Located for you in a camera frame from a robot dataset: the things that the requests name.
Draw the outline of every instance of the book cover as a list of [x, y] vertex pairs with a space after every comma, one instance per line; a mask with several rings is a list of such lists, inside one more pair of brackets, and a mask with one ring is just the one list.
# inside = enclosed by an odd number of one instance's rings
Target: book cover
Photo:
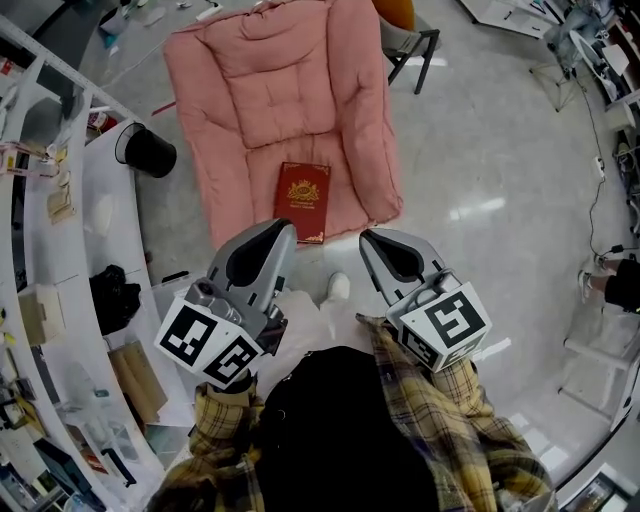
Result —
[[276, 192], [275, 218], [289, 219], [298, 242], [324, 242], [330, 167], [284, 162]]

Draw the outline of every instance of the chair leg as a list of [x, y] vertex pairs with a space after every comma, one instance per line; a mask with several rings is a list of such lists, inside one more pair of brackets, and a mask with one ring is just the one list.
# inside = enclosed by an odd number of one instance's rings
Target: chair leg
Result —
[[391, 71], [391, 73], [389, 74], [389, 85], [391, 85], [391, 82], [393, 82], [396, 79], [396, 77], [398, 76], [398, 73], [402, 71], [402, 68], [409, 60], [409, 57], [411, 57], [411, 54], [406, 53], [402, 56], [400, 60], [396, 62], [396, 64], [393, 67], [393, 71]]
[[431, 58], [433, 57], [433, 52], [436, 50], [436, 44], [438, 44], [439, 36], [440, 32], [429, 38], [429, 46], [427, 46], [427, 51], [422, 55], [424, 62], [422, 63], [420, 77], [418, 78], [418, 85], [416, 86], [414, 94], [420, 94], [420, 92], [422, 91], [422, 85], [424, 84], [424, 79], [427, 76], [427, 71], [429, 71], [429, 64], [431, 64]]

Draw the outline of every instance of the pink cushion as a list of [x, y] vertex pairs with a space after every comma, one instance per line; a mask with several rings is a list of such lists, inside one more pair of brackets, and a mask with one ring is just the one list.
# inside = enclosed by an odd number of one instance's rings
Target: pink cushion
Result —
[[400, 213], [370, 0], [262, 3], [173, 34], [165, 58], [216, 246], [273, 217], [280, 165], [330, 165], [327, 236]]

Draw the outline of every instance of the black and white marker cube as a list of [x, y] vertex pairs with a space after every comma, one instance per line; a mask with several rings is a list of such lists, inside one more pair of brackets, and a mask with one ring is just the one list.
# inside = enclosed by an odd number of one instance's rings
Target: black and white marker cube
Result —
[[242, 327], [180, 297], [171, 304], [154, 345], [189, 372], [221, 389], [245, 370], [255, 370], [264, 353]]
[[438, 372], [470, 355], [491, 329], [491, 320], [471, 283], [400, 317], [399, 342]]

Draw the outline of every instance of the wire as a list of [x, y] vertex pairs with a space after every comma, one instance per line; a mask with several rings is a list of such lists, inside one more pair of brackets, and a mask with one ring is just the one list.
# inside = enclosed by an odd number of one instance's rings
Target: wire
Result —
[[[598, 130], [596, 129], [596, 123], [593, 119], [593, 112], [591, 111], [591, 105], [589, 104], [589, 99], [587, 98], [587, 92], [586, 92], [587, 90], [580, 83], [580, 80], [578, 80], [578, 77], [576, 77], [576, 82], [578, 83], [578, 87], [580, 87], [580, 90], [582, 91], [582, 96], [584, 96], [584, 101], [587, 104], [587, 109], [589, 110], [589, 117], [591, 118], [591, 126], [593, 127], [593, 135], [596, 139], [596, 145], [598, 146], [598, 155], [600, 156], [600, 160], [603, 162], [602, 165], [604, 165], [604, 159], [602, 158], [602, 148], [600, 147], [600, 139], [598, 138]], [[589, 207], [589, 225], [591, 226], [591, 232], [589, 234], [589, 247], [591, 248], [591, 252], [598, 257], [604, 257], [606, 254], [608, 254], [608, 253], [600, 254], [598, 251], [596, 251], [593, 248], [593, 235], [595, 233], [595, 227], [593, 225], [593, 210], [598, 204], [598, 199], [600, 199], [600, 191], [602, 190], [602, 185], [604, 185], [605, 181], [606, 181], [606, 178], [603, 174], [602, 179], [600, 180], [600, 183], [598, 183], [598, 188], [596, 189], [596, 197], [593, 200], [593, 203], [591, 203], [591, 206]]]
[[595, 209], [596, 205], [598, 204], [598, 199], [600, 199], [600, 191], [602, 190], [602, 185], [604, 185], [604, 182], [606, 181], [606, 177], [604, 175], [604, 158], [602, 158], [602, 148], [600, 147], [600, 139], [598, 138], [598, 130], [596, 129], [596, 123], [593, 119], [593, 112], [591, 111], [591, 105], [589, 103], [589, 98], [587, 97], [587, 89], [586, 87], [584, 87], [581, 83], [580, 80], [578, 80], [578, 77], [576, 78], [576, 82], [578, 84], [578, 87], [580, 87], [580, 90], [582, 91], [582, 96], [584, 96], [584, 101], [587, 104], [587, 109], [589, 110], [589, 117], [591, 118], [591, 126], [593, 127], [593, 135], [596, 139], [596, 145], [598, 146], [598, 155], [600, 156], [600, 160], [602, 161], [602, 179], [600, 180], [600, 182], [598, 183], [598, 188], [596, 189], [596, 197], [593, 200], [593, 203], [591, 203], [591, 206], [589, 207], [589, 225], [591, 227], [591, 232], [589, 234], [589, 248], [591, 249], [591, 252], [599, 257], [599, 258], [604, 258], [605, 256], [607, 256], [608, 254], [614, 253], [614, 254], [618, 254], [621, 253], [623, 251], [635, 251], [638, 249], [638, 247], [622, 247], [620, 245], [617, 246], [613, 246], [611, 249], [609, 249], [607, 252], [600, 254], [598, 251], [596, 251], [593, 248], [593, 235], [595, 233], [595, 227], [593, 225], [593, 210]]
[[153, 52], [155, 52], [158, 48], [160, 48], [166, 41], [167, 39], [169, 39], [169, 37], [165, 37], [162, 41], [160, 41], [157, 45], [155, 45], [153, 48], [151, 48], [151, 50], [149, 50], [146, 55], [144, 57], [142, 57], [138, 62], [136, 62], [135, 64], [133, 64], [132, 66], [129, 66], [127, 69], [125, 69], [124, 71], [121, 71], [120, 73], [118, 73], [115, 77], [113, 77], [111, 79], [111, 81], [106, 84], [106, 85], [102, 85], [101, 87], [103, 89], [107, 89], [108, 87], [111, 87], [112, 85], [114, 85], [116, 82], [118, 82], [124, 75], [126, 75], [127, 73], [129, 73], [130, 71], [133, 71], [135, 68], [137, 68], [140, 64], [142, 64], [145, 60], [147, 60], [151, 54]]

